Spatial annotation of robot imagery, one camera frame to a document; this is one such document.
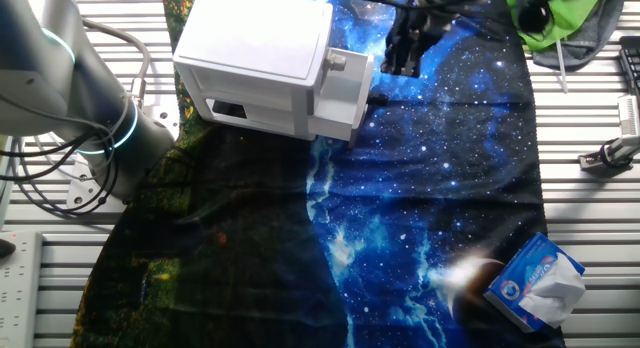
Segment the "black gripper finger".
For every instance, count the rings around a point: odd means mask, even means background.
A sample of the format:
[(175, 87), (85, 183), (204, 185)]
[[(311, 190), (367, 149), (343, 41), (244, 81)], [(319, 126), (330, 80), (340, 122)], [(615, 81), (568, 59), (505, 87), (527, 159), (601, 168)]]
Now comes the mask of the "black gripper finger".
[(394, 47), (385, 50), (384, 59), (381, 63), (380, 70), (386, 74), (401, 74), (402, 66), (397, 63), (397, 54)]
[(408, 77), (418, 78), (421, 72), (422, 53), (410, 52), (406, 58), (403, 74)]

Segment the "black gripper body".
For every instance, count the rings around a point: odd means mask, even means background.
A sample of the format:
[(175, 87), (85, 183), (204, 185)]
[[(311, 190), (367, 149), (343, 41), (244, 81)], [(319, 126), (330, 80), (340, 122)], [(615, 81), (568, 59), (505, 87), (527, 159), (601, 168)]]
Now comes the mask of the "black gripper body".
[(447, 31), (450, 15), (423, 10), (397, 10), (386, 37), (386, 55), (408, 53), (417, 47), (423, 53), (435, 45)]

